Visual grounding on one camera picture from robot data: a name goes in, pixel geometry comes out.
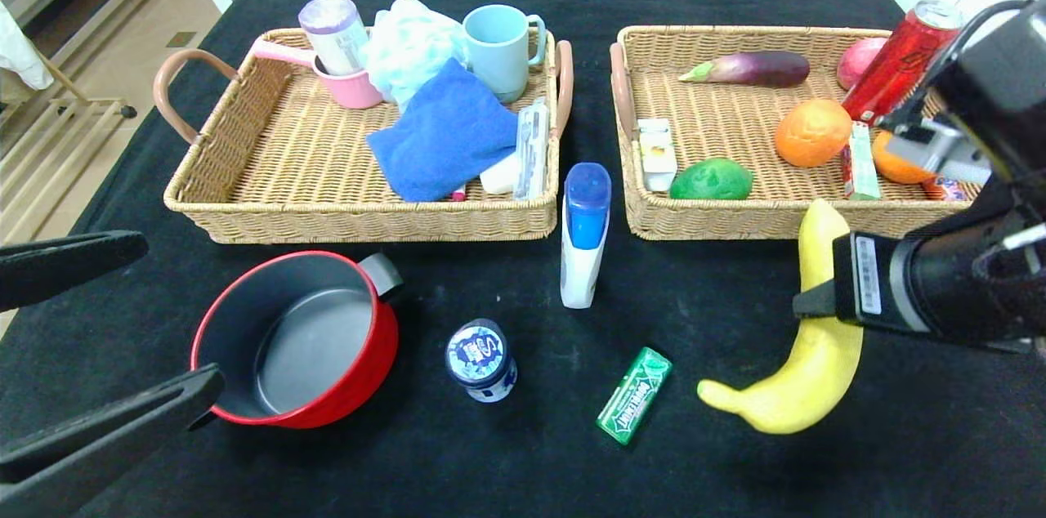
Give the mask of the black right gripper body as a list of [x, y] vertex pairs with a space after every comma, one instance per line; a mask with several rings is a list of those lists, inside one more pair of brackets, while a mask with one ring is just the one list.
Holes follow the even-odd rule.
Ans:
[[901, 239], [856, 232], [834, 250], [836, 316], [889, 334], [972, 346], [949, 315], [964, 311], [971, 279], [972, 228], [918, 229]]

